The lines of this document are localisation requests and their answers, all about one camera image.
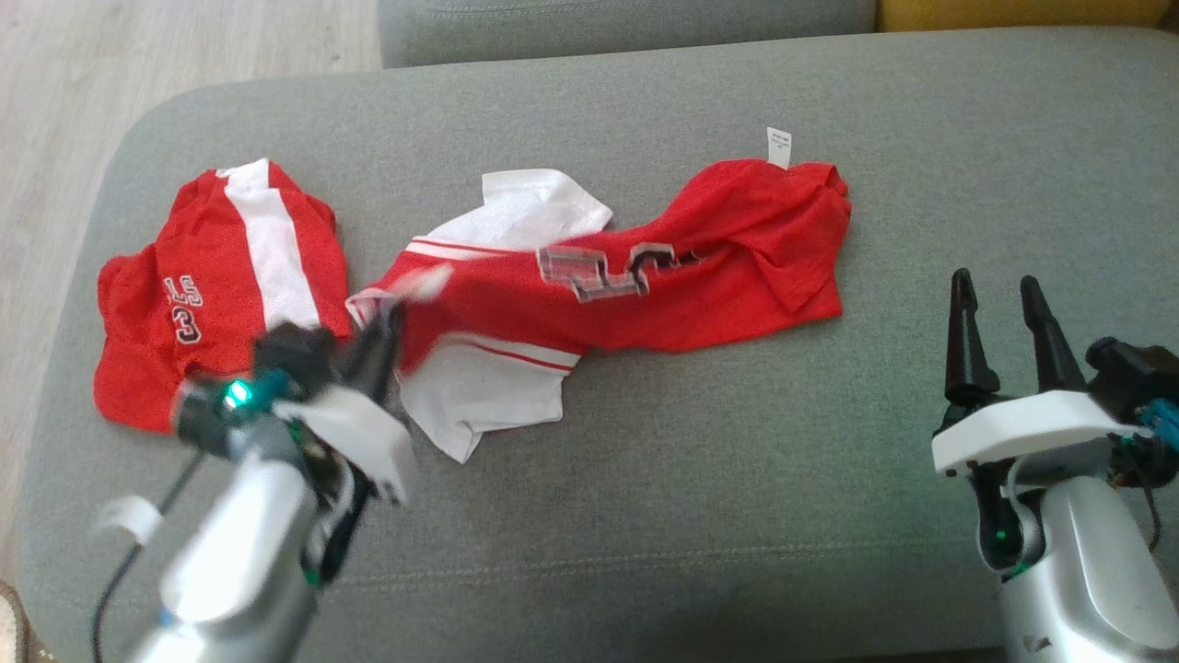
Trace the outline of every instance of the wooden floor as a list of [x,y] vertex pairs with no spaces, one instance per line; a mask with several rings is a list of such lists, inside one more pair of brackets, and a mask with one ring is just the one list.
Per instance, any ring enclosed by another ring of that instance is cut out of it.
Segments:
[[66,284],[121,136],[196,87],[380,67],[375,0],[0,0],[0,578]]

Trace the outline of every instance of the sofa cushion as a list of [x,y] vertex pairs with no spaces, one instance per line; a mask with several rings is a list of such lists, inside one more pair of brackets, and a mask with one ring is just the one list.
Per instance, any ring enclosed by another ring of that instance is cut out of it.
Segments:
[[875,0],[380,0],[386,67],[871,32]]
[[[705,165],[838,165],[855,205],[845,314],[684,355],[582,360],[565,419],[459,466],[420,432],[413,511],[364,514],[301,661],[790,661],[999,642],[974,500],[937,475],[949,277],[969,267],[988,359],[1035,388],[1017,283],[1074,349],[1179,347],[1179,38],[1022,28],[408,68],[200,90],[108,166],[45,382],[19,586],[64,661],[127,546],[104,501],[158,500],[191,452],[104,422],[90,381],[104,261],[150,242],[178,186],[270,156],[334,206],[354,285],[479,204],[480,173],[556,168],[644,223]],[[700,311],[707,315],[709,311]],[[225,486],[208,462],[107,621],[154,616],[170,556]],[[1175,493],[1159,495],[1170,531]],[[1134,498],[1135,508],[1140,500]],[[1175,577],[1179,537],[1159,558]]]

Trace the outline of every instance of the clothing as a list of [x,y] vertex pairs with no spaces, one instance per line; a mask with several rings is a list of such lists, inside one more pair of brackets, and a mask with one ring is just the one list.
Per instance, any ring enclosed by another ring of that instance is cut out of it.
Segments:
[[[441,263],[540,249],[598,232],[613,216],[610,208],[559,170],[505,170],[483,173],[482,179],[481,206],[423,237],[414,237],[406,251],[433,256]],[[377,302],[389,298],[395,297],[388,289],[370,287],[349,297],[347,306],[363,327]]]
[[560,419],[590,348],[687,352],[839,315],[847,192],[828,164],[722,162],[631,230],[527,251],[415,239],[349,308],[404,303],[402,401],[465,462],[487,431]]
[[268,159],[182,188],[156,241],[99,273],[103,416],[170,431],[186,375],[249,372],[253,339],[284,321],[350,337],[335,229],[331,209]]

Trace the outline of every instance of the white sleeve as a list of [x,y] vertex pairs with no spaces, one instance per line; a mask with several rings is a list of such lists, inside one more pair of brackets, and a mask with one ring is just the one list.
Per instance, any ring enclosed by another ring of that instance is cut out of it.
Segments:
[[559,170],[505,170],[483,175],[483,205],[435,228],[426,237],[455,244],[531,251],[592,235],[613,212]]
[[561,381],[580,357],[462,339],[439,343],[413,375],[399,375],[406,413],[443,453],[466,462],[486,432],[561,419]]

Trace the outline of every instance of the printed number 3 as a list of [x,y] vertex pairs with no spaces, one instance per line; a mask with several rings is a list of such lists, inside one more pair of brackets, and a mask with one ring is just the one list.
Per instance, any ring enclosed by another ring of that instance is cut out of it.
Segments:
[[176,324],[176,340],[190,346],[200,340],[200,329],[192,311],[184,307],[172,307],[172,323]]

